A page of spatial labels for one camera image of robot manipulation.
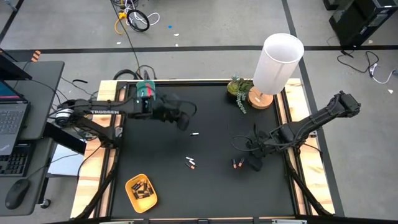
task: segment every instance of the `laptop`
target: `laptop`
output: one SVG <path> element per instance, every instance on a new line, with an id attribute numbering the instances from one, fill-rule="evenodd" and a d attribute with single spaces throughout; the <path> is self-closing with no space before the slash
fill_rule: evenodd
<path id="1" fill-rule="evenodd" d="M 0 81 L 0 156 L 10 155 L 30 103 L 4 81 Z"/>

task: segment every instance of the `laptop keyboard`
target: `laptop keyboard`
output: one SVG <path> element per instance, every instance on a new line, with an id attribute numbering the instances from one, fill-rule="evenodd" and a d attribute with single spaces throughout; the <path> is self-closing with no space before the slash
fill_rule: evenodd
<path id="1" fill-rule="evenodd" d="M 0 134 L 16 134 L 23 115 L 23 110 L 0 110 Z"/>

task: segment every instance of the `lamp shade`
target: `lamp shade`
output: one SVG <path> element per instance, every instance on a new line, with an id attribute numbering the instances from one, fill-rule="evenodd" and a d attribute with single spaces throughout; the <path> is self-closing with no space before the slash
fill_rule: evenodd
<path id="1" fill-rule="evenodd" d="M 304 54 L 303 43 L 290 34 L 273 34 L 264 42 L 253 84 L 263 94 L 283 90 Z"/>

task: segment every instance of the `wooden lamp base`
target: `wooden lamp base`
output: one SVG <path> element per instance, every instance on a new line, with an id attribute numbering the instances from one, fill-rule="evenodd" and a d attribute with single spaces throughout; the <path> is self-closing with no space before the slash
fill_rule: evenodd
<path id="1" fill-rule="evenodd" d="M 250 105 L 256 109 L 267 109 L 274 101 L 274 96 L 262 94 L 256 87 L 252 87 L 248 94 Z"/>

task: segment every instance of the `computer mouse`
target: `computer mouse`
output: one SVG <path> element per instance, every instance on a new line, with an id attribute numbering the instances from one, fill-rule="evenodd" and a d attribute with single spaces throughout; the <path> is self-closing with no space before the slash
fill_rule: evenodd
<path id="1" fill-rule="evenodd" d="M 6 208 L 16 209 L 24 201 L 25 194 L 29 189 L 29 180 L 21 179 L 17 180 L 11 189 L 8 191 L 6 196 Z"/>

